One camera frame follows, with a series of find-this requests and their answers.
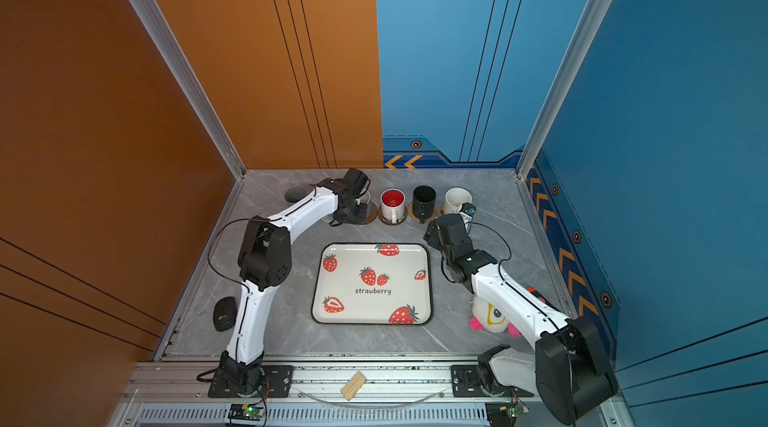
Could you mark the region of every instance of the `wooden block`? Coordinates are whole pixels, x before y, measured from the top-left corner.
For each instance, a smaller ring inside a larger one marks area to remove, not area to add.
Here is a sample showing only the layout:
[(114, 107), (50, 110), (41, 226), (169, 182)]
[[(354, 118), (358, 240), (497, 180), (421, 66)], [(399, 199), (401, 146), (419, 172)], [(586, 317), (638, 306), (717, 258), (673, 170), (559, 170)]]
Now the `wooden block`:
[(357, 391), (360, 390), (362, 384), (366, 382), (366, 378), (363, 377), (360, 372), (355, 372), (350, 381), (344, 385), (343, 389), (341, 389), (341, 394), (344, 395), (345, 399), (352, 400), (352, 397), (357, 394)]

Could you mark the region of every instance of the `orange chevron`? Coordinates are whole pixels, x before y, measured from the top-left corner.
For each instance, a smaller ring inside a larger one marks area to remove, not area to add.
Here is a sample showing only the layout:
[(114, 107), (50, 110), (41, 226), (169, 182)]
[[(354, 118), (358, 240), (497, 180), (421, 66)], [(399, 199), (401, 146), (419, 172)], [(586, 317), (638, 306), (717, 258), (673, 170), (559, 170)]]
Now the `orange chevron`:
[(544, 230), (547, 230), (547, 217), (552, 217), (553, 219), (558, 218), (558, 216), (554, 215), (554, 212), (551, 210), (544, 209)]
[(415, 169), (416, 167), (414, 167), (414, 166), (413, 166), (413, 163), (414, 163), (414, 162), (416, 162), (416, 161), (417, 161), (418, 159), (420, 159), (420, 158), (422, 158), (422, 156), (421, 156), (421, 155), (417, 155), (417, 156), (413, 157), (411, 160), (409, 160), (408, 162), (406, 162), (406, 166), (407, 166), (409, 169)]
[(563, 257), (567, 257), (567, 258), (573, 260), (574, 262), (576, 262), (576, 259), (574, 259), (574, 255), (572, 253), (570, 253), (566, 249), (562, 249), (561, 248), (560, 249), (560, 271), (561, 272), (563, 271)]
[(397, 167), (392, 164), (400, 160), (401, 157), (402, 155), (395, 155), (394, 157), (389, 159), (389, 162), (385, 163), (384, 165), (388, 166), (390, 169), (396, 169)]
[(531, 179), (531, 197), (533, 197), (533, 184), (534, 183), (541, 183), (542, 179), (533, 178)]
[(598, 309), (594, 305), (592, 305), (592, 302), (590, 302), (589, 300), (585, 299), (582, 296), (579, 296), (578, 298), (578, 316), (579, 317), (584, 315), (584, 307), (587, 307), (588, 309), (590, 309), (592, 312), (594, 312), (595, 315), (598, 315), (598, 316), (600, 315), (598, 313)]
[(543, 193), (537, 193), (536, 194), (536, 212), (542, 211), (542, 199), (549, 200), (549, 197), (547, 197)]
[(586, 286), (587, 286), (587, 284), (586, 284), (586, 283), (584, 283), (584, 279), (583, 279), (583, 278), (581, 278), (581, 276), (578, 276), (578, 275), (576, 275), (576, 274), (573, 272), (573, 270), (571, 270), (571, 271), (569, 271), (569, 272), (568, 272), (568, 291), (569, 291), (571, 294), (573, 294), (573, 292), (574, 292), (574, 280), (575, 280), (576, 282), (579, 282), (579, 283), (581, 283), (581, 285), (583, 285), (584, 287), (586, 287)]

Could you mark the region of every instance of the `white rectangular tray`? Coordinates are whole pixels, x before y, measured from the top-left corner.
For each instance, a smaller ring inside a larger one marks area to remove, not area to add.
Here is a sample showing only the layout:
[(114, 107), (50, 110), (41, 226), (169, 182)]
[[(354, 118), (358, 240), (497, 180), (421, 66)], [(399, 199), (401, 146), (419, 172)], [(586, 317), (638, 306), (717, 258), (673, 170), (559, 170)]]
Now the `white rectangular tray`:
[(424, 325), (432, 317), (426, 248), (332, 243), (322, 251), (312, 317), (319, 323)]

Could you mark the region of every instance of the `gray marble tabletop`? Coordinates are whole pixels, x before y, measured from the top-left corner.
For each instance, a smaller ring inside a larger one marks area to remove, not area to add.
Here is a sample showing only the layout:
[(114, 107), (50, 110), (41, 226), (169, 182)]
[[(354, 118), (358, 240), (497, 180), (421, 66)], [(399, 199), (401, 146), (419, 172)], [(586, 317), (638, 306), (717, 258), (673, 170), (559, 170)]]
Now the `gray marble tabletop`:
[[(460, 186), (472, 194), (477, 207), (475, 221), (495, 229), (508, 242), (512, 255), (503, 264), (521, 283), (535, 287), (556, 307), (552, 277), (544, 266), (511, 170), (364, 170), (371, 179), (370, 193), (379, 202), (381, 193), (398, 188), (412, 199), (413, 189), (429, 185), (442, 205), (445, 193)], [(271, 215), (290, 204), (283, 193), (292, 186), (309, 186), (326, 177), (339, 178), (346, 170), (249, 170), (243, 190), (230, 215), (231, 220), (256, 214)], [(245, 222), (235, 223), (221, 234), (212, 255), (214, 266), (229, 277), (238, 277), (236, 256)], [(376, 220), (365, 226), (330, 227), (317, 222), (293, 243), (293, 270), (280, 287), (270, 311), (264, 335), (266, 355), (303, 354), (424, 354), (477, 355), (506, 343), (523, 352), (532, 352), (523, 337), (491, 334), (469, 326), (472, 294), (449, 283), (440, 273), (440, 254), (428, 248), (431, 259), (434, 314), (424, 326), (331, 326), (315, 322), (310, 314), (320, 254), (331, 243), (421, 243), (426, 224), (408, 218), (398, 226)], [(497, 259), (509, 257), (504, 242), (494, 233), (473, 226), (470, 234), (476, 249), (485, 249)], [(214, 304), (222, 297), (240, 298), (240, 288), (210, 270), (202, 278), (190, 308), (184, 315), (167, 355), (211, 355), (226, 348), (231, 331), (219, 333), (211, 317)]]

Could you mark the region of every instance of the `tray rim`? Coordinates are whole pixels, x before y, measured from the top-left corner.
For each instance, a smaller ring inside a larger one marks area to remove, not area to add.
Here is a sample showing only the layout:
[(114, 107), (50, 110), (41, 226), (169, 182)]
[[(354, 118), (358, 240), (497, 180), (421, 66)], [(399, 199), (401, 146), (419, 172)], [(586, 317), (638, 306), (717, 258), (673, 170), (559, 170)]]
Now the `tray rim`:
[(367, 323), (367, 322), (321, 322), (320, 320), (315, 318), (315, 313), (313, 312), (312, 306), (315, 305), (315, 300), (317, 298), (317, 283), (320, 281), (320, 269), (322, 268), (322, 254), (326, 251), (328, 247), (331, 247), (331, 245), (380, 245), (381, 243), (376, 242), (331, 242), (325, 247), (322, 248), (320, 251), (320, 262), (317, 264), (318, 267), (318, 275), (315, 278), (315, 289), (312, 292), (312, 303), (310, 304), (310, 317), (312, 317), (312, 320), (315, 321), (315, 323), (319, 323), (321, 326), (389, 326), (389, 327), (400, 327), (400, 328), (408, 328), (408, 327), (422, 327), (427, 325), (432, 321), (432, 317), (435, 316), (435, 297), (433, 296), (432, 292), (432, 260), (429, 256), (429, 247), (424, 245), (423, 243), (415, 243), (415, 242), (390, 242), (394, 243), (395, 245), (417, 245), (424, 249), (424, 253), (427, 254), (427, 282), (429, 284), (429, 317), (427, 320), (425, 320), (422, 323), (411, 323), (411, 324), (395, 324), (395, 323)]

